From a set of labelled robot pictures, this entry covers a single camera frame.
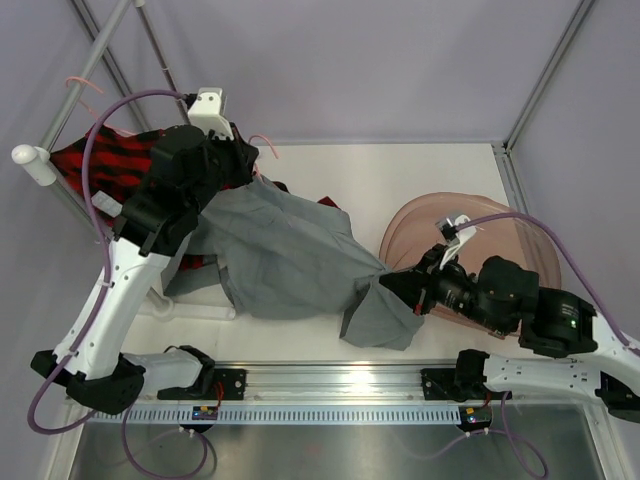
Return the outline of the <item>grey shirt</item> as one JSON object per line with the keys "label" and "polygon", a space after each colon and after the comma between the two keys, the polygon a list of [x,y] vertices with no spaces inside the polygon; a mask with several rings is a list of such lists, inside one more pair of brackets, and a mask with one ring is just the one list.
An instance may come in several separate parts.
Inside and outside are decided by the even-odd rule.
{"label": "grey shirt", "polygon": [[380,279],[390,267],[358,243],[349,215],[269,180],[219,192],[192,233],[182,270],[164,292],[219,284],[238,313],[268,320],[339,314],[341,338],[361,348],[407,349],[424,319]]}

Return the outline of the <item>red black plaid shirt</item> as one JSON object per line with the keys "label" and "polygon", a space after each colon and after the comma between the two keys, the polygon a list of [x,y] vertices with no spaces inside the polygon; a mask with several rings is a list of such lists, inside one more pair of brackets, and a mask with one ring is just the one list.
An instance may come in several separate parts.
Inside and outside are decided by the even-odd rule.
{"label": "red black plaid shirt", "polygon": [[220,188],[207,159],[206,135],[179,125],[125,137],[103,126],[52,153],[51,161],[78,194],[103,193],[120,214],[104,214],[116,237],[140,253],[172,258]]}

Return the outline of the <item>pink wire hanger front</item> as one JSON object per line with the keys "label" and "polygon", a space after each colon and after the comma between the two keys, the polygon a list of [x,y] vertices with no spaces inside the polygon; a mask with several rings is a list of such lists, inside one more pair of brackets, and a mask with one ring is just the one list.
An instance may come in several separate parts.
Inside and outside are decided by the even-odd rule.
{"label": "pink wire hanger front", "polygon": [[[270,152],[273,158],[275,159],[279,159],[280,155],[278,150],[276,149],[276,147],[274,146],[274,144],[272,143],[272,141],[265,135],[263,134],[253,134],[251,135],[248,140],[247,140],[248,144],[251,146],[256,146],[257,143],[260,143],[264,146],[266,146]],[[261,182],[264,181],[264,177],[260,171],[259,168],[259,159],[256,159],[256,161],[254,162],[254,166],[253,166],[253,174],[254,176]]]}

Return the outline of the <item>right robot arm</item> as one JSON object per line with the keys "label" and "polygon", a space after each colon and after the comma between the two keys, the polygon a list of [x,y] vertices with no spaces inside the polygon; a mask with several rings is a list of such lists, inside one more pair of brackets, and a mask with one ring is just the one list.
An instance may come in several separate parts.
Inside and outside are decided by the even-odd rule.
{"label": "right robot arm", "polygon": [[459,352],[454,366],[423,370],[426,398],[457,402],[496,398],[505,392],[593,401],[615,418],[639,420],[639,359],[614,334],[602,313],[573,293],[543,287],[538,273],[500,256],[477,274],[441,261],[435,245],[410,268],[380,283],[417,315],[444,306],[535,354],[508,358],[476,349]]}

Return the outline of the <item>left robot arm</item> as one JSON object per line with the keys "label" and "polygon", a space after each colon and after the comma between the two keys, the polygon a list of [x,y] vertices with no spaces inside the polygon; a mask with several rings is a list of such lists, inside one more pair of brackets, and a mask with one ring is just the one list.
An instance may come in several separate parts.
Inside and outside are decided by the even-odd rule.
{"label": "left robot arm", "polygon": [[195,399],[215,385],[215,362],[191,346],[124,354],[125,337],[154,281],[184,246],[203,209],[225,189],[249,183],[259,151],[195,126],[166,130],[150,164],[113,224],[109,263],[69,333],[31,367],[96,412],[116,415],[141,395]]}

